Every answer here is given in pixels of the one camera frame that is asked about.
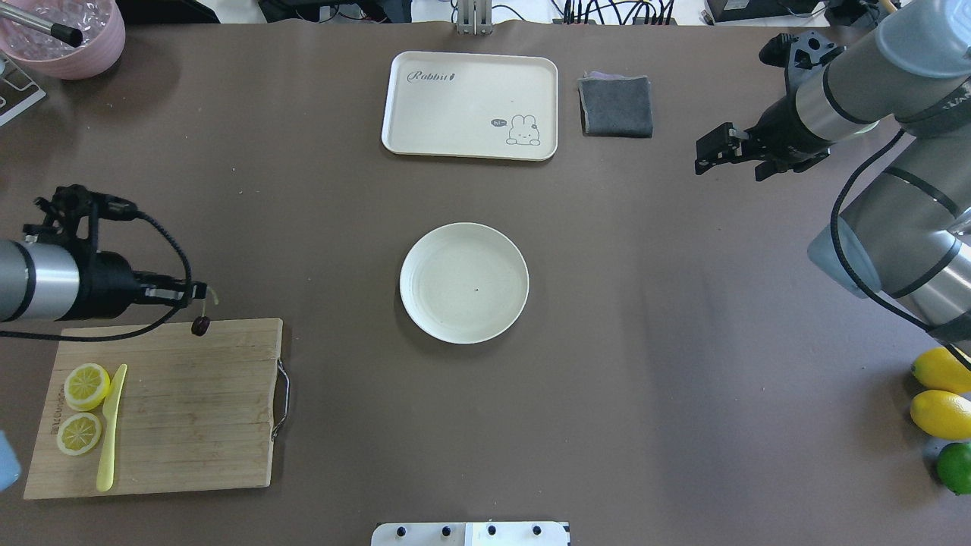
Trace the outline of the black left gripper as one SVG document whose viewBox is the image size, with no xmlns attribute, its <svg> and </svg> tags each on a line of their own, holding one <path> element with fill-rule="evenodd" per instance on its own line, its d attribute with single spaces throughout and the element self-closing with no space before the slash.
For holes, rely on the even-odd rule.
<svg viewBox="0 0 971 546">
<path fill-rule="evenodd" d="M 139 275 L 135 278 L 129 262 L 118 253 L 80 253 L 76 256 L 79 289 L 75 300 L 75 319 L 114 319 L 133 304 L 139 294 L 141 305 L 187 306 L 188 301 L 204 300 L 208 284 L 167 275 Z"/>
</svg>

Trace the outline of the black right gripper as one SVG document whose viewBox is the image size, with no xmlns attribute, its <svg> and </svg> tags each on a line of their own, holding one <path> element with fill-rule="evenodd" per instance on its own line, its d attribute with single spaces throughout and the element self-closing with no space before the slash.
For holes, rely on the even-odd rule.
<svg viewBox="0 0 971 546">
<path fill-rule="evenodd" d="M 831 142 L 812 133 L 799 118 L 797 101 L 786 96 L 767 108 L 748 131 L 722 122 L 695 142 L 695 175 L 717 165 L 760 158 L 757 182 L 787 171 L 801 173 L 830 155 Z"/>
</svg>

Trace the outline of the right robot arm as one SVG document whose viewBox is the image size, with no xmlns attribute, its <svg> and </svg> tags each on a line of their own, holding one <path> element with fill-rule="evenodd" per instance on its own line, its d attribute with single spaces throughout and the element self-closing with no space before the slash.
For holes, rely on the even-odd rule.
<svg viewBox="0 0 971 546">
<path fill-rule="evenodd" d="M 969 3 L 912 1 L 851 46 L 781 34 L 759 57 L 784 69 L 786 94 L 753 127 L 698 139 L 695 173 L 750 160 L 759 182 L 802 173 L 892 118 L 898 131 L 850 174 L 808 253 L 968 362 Z"/>
</svg>

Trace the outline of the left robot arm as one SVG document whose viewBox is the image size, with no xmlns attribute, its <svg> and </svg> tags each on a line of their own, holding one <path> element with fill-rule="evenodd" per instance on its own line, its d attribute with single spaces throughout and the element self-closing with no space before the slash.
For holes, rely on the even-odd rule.
<svg viewBox="0 0 971 546">
<path fill-rule="evenodd" d="M 2 321 L 115 319 L 132 306 L 176 310 L 207 300 L 205 282 L 133 268 L 93 238 L 2 241 Z"/>
</svg>

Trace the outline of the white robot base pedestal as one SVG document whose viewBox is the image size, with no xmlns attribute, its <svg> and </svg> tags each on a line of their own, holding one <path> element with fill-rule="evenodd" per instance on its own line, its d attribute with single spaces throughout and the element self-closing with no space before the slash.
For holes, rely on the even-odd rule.
<svg viewBox="0 0 971 546">
<path fill-rule="evenodd" d="M 386 522 L 371 545 L 570 545 L 567 522 Z"/>
</svg>

